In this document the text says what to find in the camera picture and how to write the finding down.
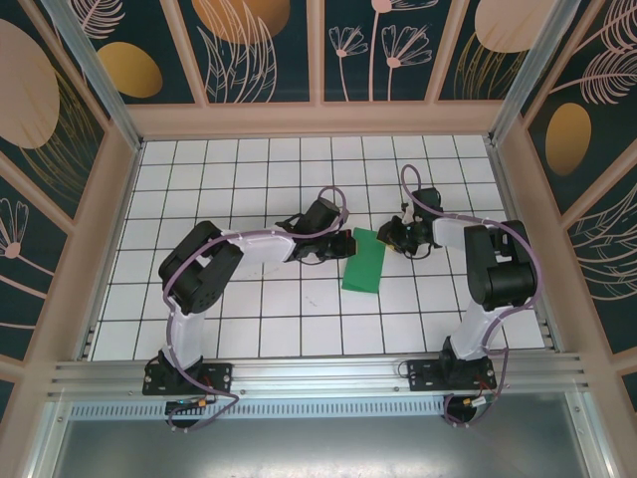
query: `dark teal panel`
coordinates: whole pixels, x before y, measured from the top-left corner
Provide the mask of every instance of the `dark teal panel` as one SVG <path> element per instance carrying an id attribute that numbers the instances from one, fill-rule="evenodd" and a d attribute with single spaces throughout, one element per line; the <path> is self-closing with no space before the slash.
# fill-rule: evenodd
<path id="1" fill-rule="evenodd" d="M 637 166 L 568 235 L 613 353 L 637 347 Z"/>
<path id="2" fill-rule="evenodd" d="M 11 398 L 11 392 L 13 391 L 13 383 L 10 381 L 0 380 L 0 422 L 9 404 L 9 398 Z"/>
<path id="3" fill-rule="evenodd" d="M 206 40 L 204 40 L 199 29 L 209 41 L 214 41 L 215 36 L 197 16 L 192 6 L 192 0 L 179 0 L 179 7 L 181 8 L 197 60 L 201 80 L 205 85 L 209 77 L 210 60 L 208 48 L 206 48 Z M 226 18 L 226 14 L 221 10 L 217 12 L 217 15 L 220 18 Z M 310 100 L 310 72 L 306 0 L 290 0 L 288 23 L 281 32 L 272 38 L 274 56 L 263 53 L 261 50 L 263 43 L 258 45 L 257 48 L 249 52 L 247 58 L 252 58 L 252 62 L 254 62 L 254 59 L 258 59 L 256 61 L 257 64 L 264 62 L 262 64 L 264 68 L 260 69 L 258 65 L 253 64 L 248 69 L 250 73 L 246 74 L 246 60 L 234 63 L 232 61 L 233 55 L 234 58 L 245 59 L 246 48 L 243 45 L 233 47 L 233 44 L 220 38 L 218 39 L 218 45 L 215 48 L 218 54 L 216 58 L 219 59 L 218 64 L 223 64 L 227 72 L 234 72 L 234 81 L 230 80 L 227 82 L 231 85 L 230 89 L 221 88 L 217 90 L 216 87 L 214 88 L 215 92 L 219 92 L 217 94 L 218 98 L 215 98 L 215 94 L 208 90 L 208 101 L 210 103 L 234 103 L 235 101 L 239 101 L 239 103 L 265 103 L 267 101 L 270 101 L 270 103 L 308 102 Z M 274 71 L 271 68 L 266 68 L 275 64 L 276 80 L 274 80 Z M 217 69 L 217 75 L 215 73 L 210 74 L 210 85 L 212 85 L 213 78 L 218 78 L 222 84 L 224 83 L 221 72 L 221 69 Z M 245 82 L 242 79 L 246 78 L 246 75 L 250 79 L 250 83 L 247 84 L 246 88 L 243 88 Z M 269 87 L 272 81 L 274 81 L 274 90 Z"/>
<path id="4" fill-rule="evenodd" d="M 67 234 L 1 177 L 0 222 L 0 323 L 5 324 L 0 325 L 0 355 L 21 360 L 44 306 L 38 293 L 49 292 Z"/>
<path id="5" fill-rule="evenodd" d="M 422 8 L 400 10 L 398 5 L 394 5 L 392 11 L 379 13 L 376 35 L 372 39 L 376 11 L 369 0 L 326 0 L 325 31 L 323 32 L 325 101 L 344 102 L 345 91 L 350 101 L 369 101 L 372 41 L 375 44 L 372 68 L 374 100 L 424 100 L 450 5 L 448 1 L 438 4 L 433 2 L 433 5 L 428 6 L 430 3 L 432 2 L 416 0 L 409 4 Z M 360 33 L 349 41 L 349 30 L 346 31 L 346 28 L 359 28 Z M 425 37 L 418 36 L 420 29 L 424 29 Z M 335 45 L 346 47 L 345 50 L 349 52 L 342 61 L 336 54 L 336 48 L 330 39 L 330 31 L 332 38 L 338 38 L 335 40 Z M 399 68 L 390 69 L 387 59 L 397 57 L 400 57 L 401 63 L 406 60 L 414 65 L 401 65 Z M 390 71 L 392 72 L 391 88 Z"/>
<path id="6" fill-rule="evenodd" d="M 0 151 L 64 212 L 75 217 L 104 130 L 16 0 L 0 3 L 0 19 L 20 28 L 46 53 L 58 73 L 62 99 L 58 124 L 46 144 L 22 149 L 0 136 Z"/>
<path id="7" fill-rule="evenodd" d="M 637 108 L 637 89 L 632 86 L 635 82 L 634 79 L 629 78 L 629 72 L 616 72 L 623 74 L 623 78 L 628 78 L 622 92 L 623 96 L 611 96 L 610 98 L 616 104 L 610 102 L 604 104 L 596 96 L 585 97 L 580 88 L 585 85 L 582 82 L 582 77 L 591 62 L 598 55 L 608 55 L 609 49 L 602 42 L 602 36 L 597 34 L 604 27 L 604 18 L 611 5 L 611 2 L 607 2 L 597 14 L 583 37 L 583 42 L 589 38 L 592 38 L 592 41 L 573 54 L 555 83 L 552 93 L 548 95 L 529 127 L 537 155 L 550 184 L 557 207 L 561 212 L 565 212 L 636 137 L 634 113 Z M 631 23 L 629 28 L 637 32 L 634 23 Z M 634 54 L 634 50 L 628 50 L 617 55 L 634 65 Z M 630 63 L 624 65 L 624 70 L 626 68 L 630 68 Z M 610 79 L 611 73 L 610 71 L 599 71 L 596 75 L 607 76 Z M 596 84 L 595 87 L 599 89 L 599 92 L 606 92 L 608 84 Z M 592 134 L 588 150 L 577 168 L 569 175 L 559 175 L 548 165 L 545 150 L 546 132 L 555 112 L 569 103 L 580 105 L 585 109 L 590 118 Z"/>

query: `dandelion drawing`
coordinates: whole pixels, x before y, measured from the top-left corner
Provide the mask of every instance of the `dandelion drawing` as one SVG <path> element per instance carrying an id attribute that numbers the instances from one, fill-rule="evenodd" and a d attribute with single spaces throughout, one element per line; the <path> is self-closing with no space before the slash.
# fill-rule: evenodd
<path id="1" fill-rule="evenodd" d="M 389 12 L 420 10 L 437 4 L 438 0 L 371 0 L 371 6 L 375 11 L 374 24 L 371 30 L 371 50 L 369 53 L 369 100 L 371 102 L 374 101 L 374 54 L 380 15 Z"/>
<path id="2" fill-rule="evenodd" d="M 363 43 L 363 35 L 360 33 L 360 27 L 351 28 L 345 27 L 342 29 L 342 33 L 338 27 L 329 29 L 329 40 L 334 47 L 334 51 L 338 56 L 338 66 L 340 67 L 340 82 L 342 84 L 342 92 L 345 95 L 345 101 L 349 101 L 347 95 L 347 86 L 345 84 L 345 75 L 342 68 L 342 59 L 346 57 L 353 57 L 354 55 L 360 55 L 366 53 L 368 50 L 367 44 Z"/>
<path id="3" fill-rule="evenodd" d="M 6 197 L 0 199 L 0 260 L 18 259 L 40 272 L 53 276 L 53 272 L 24 257 L 22 241 L 27 230 L 29 220 L 29 206 L 21 201 L 16 202 L 15 211 Z M 8 277 L 0 275 L 0 281 L 32 296 L 46 299 L 47 295 L 30 287 L 20 284 Z"/>
<path id="4" fill-rule="evenodd" d="M 382 48 L 387 58 L 389 79 L 387 80 L 387 100 L 391 101 L 391 79 L 393 71 L 400 67 L 411 67 L 431 61 L 431 50 L 426 50 L 429 39 L 425 32 L 427 27 L 420 29 L 405 27 L 396 37 L 396 26 L 382 29 Z"/>
<path id="5" fill-rule="evenodd" d="M 637 295 L 637 185 L 612 207 L 579 219 L 571 241 L 591 296 Z"/>

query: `black mounting plate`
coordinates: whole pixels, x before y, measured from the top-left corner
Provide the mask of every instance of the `black mounting plate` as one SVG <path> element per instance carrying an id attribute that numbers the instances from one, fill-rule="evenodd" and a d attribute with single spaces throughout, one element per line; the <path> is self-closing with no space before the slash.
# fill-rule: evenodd
<path id="1" fill-rule="evenodd" d="M 145 368 L 145 377 L 141 393 L 147 396 L 158 395 L 202 395 L 201 388 L 183 380 L 178 386 L 167 379 L 166 368 L 160 363 L 152 363 Z M 230 391 L 232 385 L 231 363 L 203 363 L 197 380 L 221 391 Z"/>
<path id="2" fill-rule="evenodd" d="M 408 360 L 407 376 L 411 391 L 448 391 L 448 390 L 479 390 L 480 382 L 475 379 L 479 376 L 491 389 L 496 389 L 498 383 L 493 363 L 489 359 L 480 360 L 476 373 L 472 378 L 458 379 L 453 383 L 445 380 L 440 361 L 437 358 L 429 360 Z"/>

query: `flower illustration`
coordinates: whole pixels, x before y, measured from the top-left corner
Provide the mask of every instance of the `flower illustration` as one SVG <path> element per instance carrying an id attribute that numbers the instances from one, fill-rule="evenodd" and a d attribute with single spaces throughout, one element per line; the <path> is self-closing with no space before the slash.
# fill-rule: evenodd
<path id="1" fill-rule="evenodd" d="M 377 13 L 389 13 L 392 10 L 420 10 L 433 7 L 438 0 L 371 0 L 371 6 Z"/>
<path id="2" fill-rule="evenodd" d="M 340 82 L 342 84 L 342 92 L 345 94 L 345 101 L 349 101 L 347 95 L 347 86 L 345 85 L 345 74 L 342 69 L 342 59 L 345 57 L 353 57 L 367 52 L 367 44 L 362 43 L 364 37 L 360 33 L 360 27 L 345 27 L 342 33 L 338 27 L 329 29 L 329 40 L 338 56 L 338 65 L 340 66 Z"/>

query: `purple cable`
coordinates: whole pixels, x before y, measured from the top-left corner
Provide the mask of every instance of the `purple cable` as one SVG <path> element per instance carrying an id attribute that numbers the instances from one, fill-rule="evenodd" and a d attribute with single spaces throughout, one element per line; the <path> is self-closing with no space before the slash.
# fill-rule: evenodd
<path id="1" fill-rule="evenodd" d="M 457 219 L 457 220 L 461 220 L 461 221 L 473 222 L 473 223 L 476 223 L 476 224 L 485 224 L 485 225 L 498 227 L 498 228 L 502 229 L 503 231 L 509 233 L 514 239 L 516 239 L 520 243 L 520 245 L 525 248 L 525 250 L 527 251 L 527 253 L 529 253 L 529 256 L 531 257 L 531 261 L 533 263 L 533 268 L 535 270 L 535 276 L 537 277 L 537 286 L 535 288 L 535 293 L 533 294 L 533 296 L 529 299 L 529 301 L 526 304 L 524 304 L 522 306 L 519 306 L 519 307 L 513 307 L 512 309 L 508 309 L 508 310 L 502 312 L 493 321 L 493 323 L 489 326 L 489 328 L 485 332 L 485 336 L 482 339 L 482 348 L 483 348 L 483 350 L 485 351 L 486 354 L 492 354 L 492 355 L 504 354 L 505 355 L 505 357 L 503 359 L 502 375 L 500 377 L 500 384 L 498 385 L 498 390 L 496 390 L 496 393 L 495 393 L 495 396 L 496 396 L 495 400 L 494 400 L 494 403 L 495 403 L 496 400 L 500 397 L 500 394 L 502 393 L 502 389 L 503 389 L 504 384 L 505 384 L 505 377 L 507 376 L 507 363 L 509 361 L 509 348 L 504 348 L 502 351 L 496 353 L 495 351 L 493 351 L 493 352 L 490 351 L 489 348 L 487 347 L 487 344 L 489 343 L 489 338 L 491 337 L 491 334 L 493 333 L 493 331 L 496 329 L 496 327 L 505 318 L 507 318 L 508 316 L 510 316 L 512 314 L 515 314 L 517 312 L 530 309 L 539 300 L 539 297 L 541 295 L 541 289 L 542 289 L 542 286 L 543 286 L 543 277 L 542 277 L 541 267 L 539 266 L 539 259 L 537 258 L 537 255 L 533 251 L 533 249 L 531 247 L 531 244 L 529 244 L 529 242 L 522 235 L 520 235 L 518 232 L 516 232 L 514 229 L 512 229 L 509 226 L 507 226 L 506 224 L 503 224 L 503 223 L 498 222 L 498 221 L 492 221 L 491 219 L 480 219 L 480 218 L 477 218 L 477 217 L 465 216 L 463 214 L 453 214 L 453 213 L 448 213 L 448 212 L 440 212 L 440 211 L 437 211 L 436 209 L 432 209 L 431 207 L 427 206 L 426 204 L 423 204 L 422 202 L 420 202 L 414 196 L 414 194 L 409 190 L 409 188 L 407 187 L 407 181 L 405 181 L 405 171 L 407 169 L 411 169 L 416 174 L 416 178 L 418 179 L 418 189 L 420 189 L 420 187 L 422 186 L 422 179 L 420 177 L 420 173 L 418 172 L 418 169 L 416 169 L 411 164 L 405 164 L 403 166 L 402 170 L 400 171 L 400 182 L 401 182 L 402 188 L 405 190 L 405 192 L 407 193 L 407 196 L 414 202 L 414 204 L 417 204 L 418 206 L 422 207 L 425 211 L 427 211 L 427 212 L 429 212 L 431 214 L 434 214 L 436 216 L 439 216 L 439 217 L 447 217 L 447 218 L 450 218 L 450 219 Z M 454 425 L 454 426 L 457 425 L 457 424 L 464 424 L 465 427 L 469 427 L 468 423 L 462 423 L 460 420 L 458 420 L 455 417 L 451 416 L 449 414 L 449 412 L 447 411 L 448 408 L 449 408 L 449 402 L 451 401 L 451 399 L 453 397 L 454 397 L 453 393 L 451 393 L 451 394 L 449 394 L 449 395 L 447 395 L 445 397 L 445 402 L 444 402 L 444 407 L 443 407 L 445 421 L 447 421 L 447 423 L 449 423 L 451 425 Z M 489 409 L 491 409 L 490 406 L 489 406 L 489 408 L 487 408 L 487 410 L 485 410 L 485 412 L 483 412 L 482 415 L 480 415 L 478 418 L 476 418 L 473 423 L 476 424 L 476 423 L 480 422 L 485 417 L 485 415 L 487 414 L 487 411 Z"/>
<path id="2" fill-rule="evenodd" d="M 328 234 L 329 232 L 332 232 L 335 229 L 339 228 L 340 225 L 343 224 L 347 220 L 347 215 L 349 214 L 348 211 L 347 211 L 347 201 L 345 199 L 345 195 L 343 194 L 343 192 L 340 189 L 338 189 L 337 187 L 335 187 L 335 186 L 324 187 L 318 193 L 318 197 L 321 197 L 324 192 L 326 192 L 327 190 L 330 190 L 330 189 L 335 191 L 335 192 L 337 192 L 338 195 L 340 195 L 340 199 L 342 201 L 342 206 L 340 208 L 340 214 L 338 215 L 336 220 L 334 220 L 334 222 L 331 224 L 331 226 L 329 226 L 328 228 L 324 229 L 323 231 L 316 232 L 314 234 L 294 234 L 292 232 L 275 231 L 275 230 L 273 230 L 273 231 L 271 231 L 272 235 L 273 236 L 288 237 L 288 238 L 292 238 L 292 239 L 314 239 L 314 238 L 323 236 L 325 234 Z M 201 246 L 199 249 L 197 249 L 188 259 L 186 259 L 184 261 L 183 264 L 181 264 L 181 266 L 179 266 L 177 268 L 175 273 L 170 277 L 170 279 L 168 279 L 168 282 L 166 283 L 166 286 L 163 289 L 163 302 L 170 309 L 170 314 L 168 315 L 168 324 L 166 326 L 166 343 L 168 345 L 168 347 L 167 347 L 168 348 L 168 353 L 170 354 L 170 358 L 171 358 L 172 364 L 177 369 L 179 374 L 186 381 L 192 383 L 193 385 L 195 385 L 196 387 L 202 389 L 206 393 L 212 394 L 212 395 L 220 395 L 220 396 L 226 396 L 228 398 L 232 398 L 232 401 L 230 403 L 228 403 L 225 406 L 223 406 L 219 411 L 217 411 L 210 418 L 206 418 L 205 420 L 200 420 L 200 421 L 198 421 L 197 423 L 195 423 L 194 425 L 192 425 L 192 426 L 190 426 L 188 428 L 177 428 L 174 425 L 174 423 L 172 422 L 172 418 L 173 418 L 174 414 L 179 412 L 181 409 L 187 408 L 187 406 L 176 408 L 168 416 L 168 424 L 172 427 L 172 431 L 180 430 L 180 431 L 182 431 L 184 433 L 187 433 L 188 431 L 195 431 L 195 430 L 203 428 L 204 426 L 209 425 L 219 415 L 221 415 L 222 413 L 225 413 L 228 409 L 230 409 L 232 406 L 234 406 L 239 401 L 239 396 L 235 395 L 234 393 L 230 393 L 230 392 L 223 391 L 223 390 L 217 390 L 215 388 L 212 388 L 211 386 L 206 386 L 203 383 L 200 383 L 199 381 L 195 380 L 192 376 L 190 376 L 188 373 L 186 373 L 186 371 L 183 369 L 183 367 L 179 363 L 179 360 L 177 359 L 177 355 L 176 355 L 176 353 L 175 353 L 175 351 L 174 351 L 174 349 L 172 347 L 172 323 L 174 321 L 176 306 L 175 306 L 175 304 L 173 302 L 168 300 L 168 297 L 170 295 L 170 291 L 172 290 L 172 287 L 174 286 L 174 284 L 177 281 L 177 279 L 179 279 L 179 276 L 181 276 L 181 274 L 183 274 L 183 271 L 185 271 L 188 267 L 190 267 L 190 265 L 194 261 L 196 261 L 197 258 L 201 254 L 206 252 L 211 247 L 214 247 L 215 245 L 219 244 L 220 242 L 228 241 L 228 240 L 231 240 L 231 239 L 240 239 L 240 238 L 243 238 L 243 237 L 251 237 L 251 236 L 258 236 L 258 235 L 259 236 L 263 236 L 263 234 L 264 234 L 263 230 L 239 232 L 239 233 L 228 234 L 227 236 L 221 236 L 221 237 L 218 237 L 216 239 L 213 239 L 210 242 L 207 242 L 206 244 Z"/>

